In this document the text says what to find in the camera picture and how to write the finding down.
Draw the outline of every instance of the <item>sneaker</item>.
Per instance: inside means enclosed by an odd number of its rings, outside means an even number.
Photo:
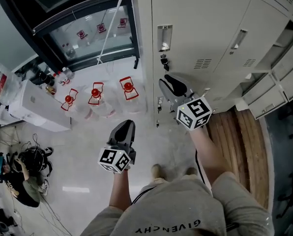
[[[190,167],[186,170],[186,174],[185,175],[198,175],[198,171],[196,168],[194,167]]]
[[[43,190],[42,195],[47,196],[48,194],[48,189],[49,189],[49,182],[45,179],[44,182],[41,185],[41,188]]]
[[[163,171],[163,168],[159,164],[154,164],[152,166],[151,173],[152,173],[153,179],[156,179],[156,178],[159,178],[159,177],[165,179],[165,177],[166,177],[165,173]]]
[[[44,149],[45,155],[48,157],[54,153],[54,149],[52,147],[47,147]]]

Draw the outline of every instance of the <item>tiled floor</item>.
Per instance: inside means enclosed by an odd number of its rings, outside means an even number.
[[[118,120],[102,119],[87,124],[73,122],[71,131],[60,133],[52,133],[29,123],[18,125],[22,143],[31,141],[33,144],[32,134],[36,133],[41,147],[52,146],[55,150],[50,157],[54,170],[48,179],[50,190],[46,200],[73,236],[78,236],[95,215],[108,205],[113,174],[97,164],[98,154],[111,130],[128,118],[136,124],[133,143],[137,152],[136,164],[129,171],[132,199],[149,183],[153,164],[164,165],[169,178],[181,176],[187,167],[195,165],[195,148],[186,130],[176,124],[156,128],[146,116],[130,115]],[[8,148],[0,145],[0,150],[7,152]],[[83,188],[85,192],[64,191],[63,187]],[[3,184],[0,184],[0,194],[5,197],[5,205],[12,214],[11,195]],[[63,235],[50,225],[54,222],[44,204],[30,208],[14,200],[14,205],[22,217],[24,235]],[[49,222],[41,217],[42,212]],[[21,223],[20,217],[13,217]]]
[[[286,110],[286,107],[279,109],[280,112]],[[279,219],[276,215],[283,212],[287,202],[278,202],[278,196],[281,194],[289,195],[292,192],[292,181],[289,174],[293,173],[293,139],[289,139],[289,135],[293,133],[293,119],[288,117],[284,120],[278,120],[278,111],[266,116],[268,131],[270,134],[272,154],[274,162],[274,201],[272,218],[275,228],[275,235],[283,235],[293,219],[293,207]]]

